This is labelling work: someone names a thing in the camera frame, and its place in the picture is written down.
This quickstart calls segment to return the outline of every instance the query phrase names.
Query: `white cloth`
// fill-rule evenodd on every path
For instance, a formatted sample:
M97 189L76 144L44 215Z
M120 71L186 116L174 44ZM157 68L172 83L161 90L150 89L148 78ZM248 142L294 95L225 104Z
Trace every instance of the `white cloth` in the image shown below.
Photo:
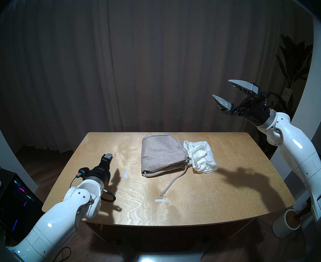
M183 147L188 153L189 164L192 164L197 173L210 173L219 168L207 141L184 141Z

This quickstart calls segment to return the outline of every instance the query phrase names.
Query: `black cable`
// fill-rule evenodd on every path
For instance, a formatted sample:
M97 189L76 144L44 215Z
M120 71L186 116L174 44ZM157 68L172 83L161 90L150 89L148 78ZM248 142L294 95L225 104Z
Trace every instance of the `black cable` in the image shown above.
M106 192L107 194L109 194L110 196L112 196L113 200L109 200L106 198L101 197L101 200L105 201L105 202L109 202L109 203L113 203L116 200L116 197L114 196L113 193L111 193L109 190L103 189L104 192Z
M277 102L276 102L274 105L277 105L277 103L280 103L280 104L282 105L283 109L285 110L285 113L290 116L289 109L288 109L287 106L285 105L285 102L284 102L284 100L281 98L281 96L278 95L278 94L276 94L276 93L274 93L274 92L269 92L269 93L267 94L267 96L266 96L266 99L268 99L268 97L269 97L270 95L274 95L274 96L276 97L276 99L277 99Z
M69 255L68 255L66 258L63 258L63 250L64 250L64 249L69 249L69 250L70 250L70 253L69 253ZM63 247L63 248L58 252L58 254L55 256L53 262L55 262L56 258L60 255L60 253L62 254L62 259L59 260L59 261L57 261L57 262L62 262L62 261L65 261L66 259L68 259L68 258L71 256L72 250L71 250L70 247Z
M76 177L75 177L75 178L73 178L73 180L75 180L75 179L76 179ZM71 184L70 184L70 188L71 188L71 186L72 186L73 180L72 180L72 182L71 182Z

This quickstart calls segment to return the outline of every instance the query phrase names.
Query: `wood grain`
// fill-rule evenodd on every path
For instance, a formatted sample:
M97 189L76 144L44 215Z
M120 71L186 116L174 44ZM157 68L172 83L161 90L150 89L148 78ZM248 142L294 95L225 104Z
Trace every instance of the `wood grain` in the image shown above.
M104 153L112 153L111 180L106 189L117 200L102 202L91 223L132 226L217 224L257 217L294 205L295 201L271 162L247 133L170 133L193 142L206 140L219 170L197 174L189 167L180 173L145 178L141 175L142 138L150 132L90 132L83 139L46 199L43 211L62 201L81 167L95 167ZM76 179L73 186L80 184Z

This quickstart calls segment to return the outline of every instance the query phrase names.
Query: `curtain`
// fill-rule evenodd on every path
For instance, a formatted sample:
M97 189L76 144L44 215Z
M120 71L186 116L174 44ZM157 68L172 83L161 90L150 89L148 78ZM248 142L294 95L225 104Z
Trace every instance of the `curtain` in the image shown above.
M228 79L280 93L290 0L12 0L0 88L24 144L75 150L91 131L248 131Z

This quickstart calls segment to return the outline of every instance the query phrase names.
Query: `white wall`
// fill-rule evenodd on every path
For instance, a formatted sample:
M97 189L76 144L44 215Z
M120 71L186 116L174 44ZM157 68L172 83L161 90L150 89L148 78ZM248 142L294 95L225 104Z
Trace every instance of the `white wall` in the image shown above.
M1 130L0 130L0 166L3 169L15 172L19 175L22 181L32 191L36 192L38 185L32 180L26 170L19 163L14 153L7 144Z

